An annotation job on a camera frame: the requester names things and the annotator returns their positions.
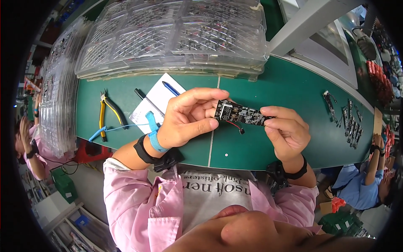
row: pink shirt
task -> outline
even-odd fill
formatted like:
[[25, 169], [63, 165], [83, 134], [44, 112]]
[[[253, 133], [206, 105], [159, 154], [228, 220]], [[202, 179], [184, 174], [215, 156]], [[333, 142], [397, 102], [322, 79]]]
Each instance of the pink shirt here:
[[[36, 154], [36, 156], [39, 158], [39, 160], [42, 162], [42, 164], [45, 167], [45, 174], [46, 174], [46, 178], [49, 176], [50, 170], [61, 166], [62, 164], [68, 162], [71, 158], [73, 158], [73, 156], [69, 156], [67, 154], [65, 154], [63, 157], [61, 158], [57, 158], [55, 156], [53, 156], [52, 151], [46, 147], [45, 143], [43, 143], [41, 141], [41, 138], [39, 136], [39, 132], [37, 132], [35, 135], [35, 130], [37, 129], [38, 125], [34, 125], [32, 128], [29, 129], [29, 135], [30, 137], [32, 137], [32, 139], [35, 139], [36, 144], [38, 146], [38, 150], [39, 150], [39, 154]], [[31, 163], [29, 162], [29, 159], [27, 159], [27, 154], [24, 153], [24, 160], [27, 163], [28, 168], [30, 169], [30, 171], [32, 172], [32, 167], [31, 167]], [[38, 176], [32, 172], [33, 176], [38, 179]]]
[[[153, 184], [148, 170], [131, 171], [118, 160], [104, 163], [104, 201], [109, 229], [122, 252], [160, 252], [182, 236], [183, 187], [177, 168], [156, 177]], [[273, 220], [304, 227], [312, 226], [318, 188], [293, 185], [271, 196], [267, 186], [249, 180], [253, 210]]]

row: wire cutters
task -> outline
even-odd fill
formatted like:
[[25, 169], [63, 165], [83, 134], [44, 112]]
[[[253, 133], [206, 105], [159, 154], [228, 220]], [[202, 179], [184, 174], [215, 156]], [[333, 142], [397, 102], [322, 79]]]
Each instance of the wire cutters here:
[[[106, 89], [104, 89], [104, 91], [104, 93], [101, 91], [100, 129], [104, 127], [105, 105], [108, 105], [108, 107], [113, 110], [115, 115], [118, 117], [120, 124], [124, 126], [123, 129], [128, 129], [129, 127], [127, 126], [128, 124], [125, 115], [120, 110], [120, 108], [108, 97]], [[103, 142], [107, 142], [105, 131], [101, 131], [101, 137]]]

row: red wire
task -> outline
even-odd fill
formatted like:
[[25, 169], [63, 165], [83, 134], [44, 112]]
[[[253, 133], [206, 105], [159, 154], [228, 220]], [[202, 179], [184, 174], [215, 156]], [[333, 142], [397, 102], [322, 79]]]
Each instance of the red wire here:
[[237, 127], [239, 130], [241, 130], [241, 128], [238, 126], [238, 125], [236, 125], [235, 123], [232, 123], [232, 122], [230, 122], [230, 121], [226, 121], [227, 123], [230, 123], [230, 124], [232, 124], [232, 125], [234, 125], [235, 127]]

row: black circuit board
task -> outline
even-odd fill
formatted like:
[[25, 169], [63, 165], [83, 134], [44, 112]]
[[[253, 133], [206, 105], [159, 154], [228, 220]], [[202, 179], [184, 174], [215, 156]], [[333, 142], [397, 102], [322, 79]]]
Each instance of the black circuit board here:
[[214, 118], [219, 121], [240, 122], [264, 126], [264, 121], [274, 117], [266, 117], [259, 110], [244, 107], [228, 100], [219, 100]]

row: pen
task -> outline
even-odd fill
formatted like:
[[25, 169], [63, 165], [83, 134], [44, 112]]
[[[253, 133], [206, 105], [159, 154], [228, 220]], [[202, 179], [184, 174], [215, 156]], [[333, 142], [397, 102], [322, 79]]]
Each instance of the pen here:
[[164, 84], [164, 87], [168, 88], [168, 90], [171, 91], [175, 96], [180, 95], [180, 93], [176, 91], [168, 82], [162, 81], [162, 84]]
[[134, 92], [136, 92], [136, 94], [137, 94], [142, 100], [146, 99], [146, 100], [151, 104], [151, 106], [153, 106], [153, 107], [162, 115], [162, 117], [165, 118], [165, 114], [164, 114], [157, 106], [155, 106], [155, 104], [152, 103], [152, 101], [150, 101], [150, 99], [148, 99], [148, 97], [147, 97], [141, 90], [139, 90], [139, 89], [136, 88], [136, 89], [134, 89]]

